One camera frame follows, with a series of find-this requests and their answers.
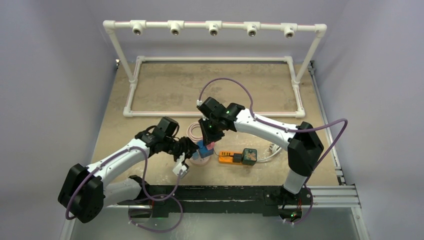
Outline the pink small charger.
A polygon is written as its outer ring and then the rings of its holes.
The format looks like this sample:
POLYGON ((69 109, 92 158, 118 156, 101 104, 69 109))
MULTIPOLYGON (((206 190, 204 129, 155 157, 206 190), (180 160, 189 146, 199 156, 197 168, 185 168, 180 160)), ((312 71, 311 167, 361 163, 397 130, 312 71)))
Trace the pink small charger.
POLYGON ((215 147, 215 142, 211 142, 210 144, 205 146, 208 150, 212 150, 215 147))

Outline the blue cube socket adapter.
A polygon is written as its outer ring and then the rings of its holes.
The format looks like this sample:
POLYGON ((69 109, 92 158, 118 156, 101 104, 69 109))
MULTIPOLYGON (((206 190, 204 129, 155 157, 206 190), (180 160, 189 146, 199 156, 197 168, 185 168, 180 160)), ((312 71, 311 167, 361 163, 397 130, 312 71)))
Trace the blue cube socket adapter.
POLYGON ((214 154, 214 149, 208 150, 202 140, 198 141, 196 144, 198 146, 198 154, 200 158, 205 158, 214 154))

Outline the pink round socket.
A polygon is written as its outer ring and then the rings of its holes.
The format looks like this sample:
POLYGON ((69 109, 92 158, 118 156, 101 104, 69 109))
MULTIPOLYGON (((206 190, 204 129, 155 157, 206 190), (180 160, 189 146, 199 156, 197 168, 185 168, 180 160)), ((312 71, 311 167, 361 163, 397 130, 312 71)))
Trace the pink round socket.
POLYGON ((204 166, 207 163, 209 163, 210 159, 211 159, 210 156, 207 156, 207 157, 204 157, 204 158, 199 157, 197 159, 190 158, 189 162, 191 164, 195 165, 195 166, 204 166))

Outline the dark green cube plug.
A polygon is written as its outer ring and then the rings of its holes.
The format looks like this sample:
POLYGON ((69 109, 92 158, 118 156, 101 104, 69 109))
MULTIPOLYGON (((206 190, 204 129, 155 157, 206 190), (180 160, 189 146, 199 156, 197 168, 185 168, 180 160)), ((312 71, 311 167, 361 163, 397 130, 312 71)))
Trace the dark green cube plug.
POLYGON ((241 154, 241 163, 247 166, 254 166, 257 163, 258 152, 255 148, 244 148, 241 154))

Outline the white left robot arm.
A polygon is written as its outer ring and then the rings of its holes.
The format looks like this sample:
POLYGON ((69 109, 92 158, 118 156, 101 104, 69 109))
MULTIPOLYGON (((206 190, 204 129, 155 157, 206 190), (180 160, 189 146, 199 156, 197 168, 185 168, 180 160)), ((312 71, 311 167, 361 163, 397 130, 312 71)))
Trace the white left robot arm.
POLYGON ((189 167, 185 161, 199 149, 189 137, 176 137, 180 129, 177 121, 162 117, 157 125, 137 133, 124 147, 108 157, 83 166, 72 166, 58 195, 65 207, 66 220, 78 219, 82 223, 93 220, 108 205, 132 200, 138 205, 146 203, 149 191, 142 177, 133 176, 118 184, 112 181, 139 162, 147 162, 159 153, 173 156, 173 172, 180 180, 189 167))

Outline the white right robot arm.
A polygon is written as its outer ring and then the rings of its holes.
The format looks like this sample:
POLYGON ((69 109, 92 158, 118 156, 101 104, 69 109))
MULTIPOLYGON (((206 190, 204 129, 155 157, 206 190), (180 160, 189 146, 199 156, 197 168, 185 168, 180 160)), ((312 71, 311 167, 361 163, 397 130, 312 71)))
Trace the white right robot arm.
POLYGON ((241 132, 269 141, 287 152, 289 171, 280 196, 288 204, 300 198, 301 188, 312 175, 324 146, 312 125, 300 125, 252 115, 251 110, 237 103, 224 106, 213 97, 197 103, 203 117, 198 121, 203 142, 207 145, 224 137, 225 131, 241 132))

